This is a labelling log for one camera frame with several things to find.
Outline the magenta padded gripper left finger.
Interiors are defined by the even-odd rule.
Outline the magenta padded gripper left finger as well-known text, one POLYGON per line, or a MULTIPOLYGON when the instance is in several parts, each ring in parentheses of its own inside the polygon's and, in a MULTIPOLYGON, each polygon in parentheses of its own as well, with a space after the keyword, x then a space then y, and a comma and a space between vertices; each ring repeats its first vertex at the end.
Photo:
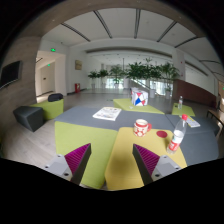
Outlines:
POLYGON ((44 170, 79 185, 90 155, 91 144, 88 143, 66 155, 57 154, 44 170))

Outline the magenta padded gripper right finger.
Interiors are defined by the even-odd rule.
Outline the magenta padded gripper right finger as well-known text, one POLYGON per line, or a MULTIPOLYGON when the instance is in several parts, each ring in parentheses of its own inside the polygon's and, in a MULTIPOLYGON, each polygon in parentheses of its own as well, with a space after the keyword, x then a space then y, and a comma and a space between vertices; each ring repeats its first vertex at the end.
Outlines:
POLYGON ((137 144, 133 145, 132 154, 144 185, 181 170, 181 167, 168 155, 159 156, 137 144))

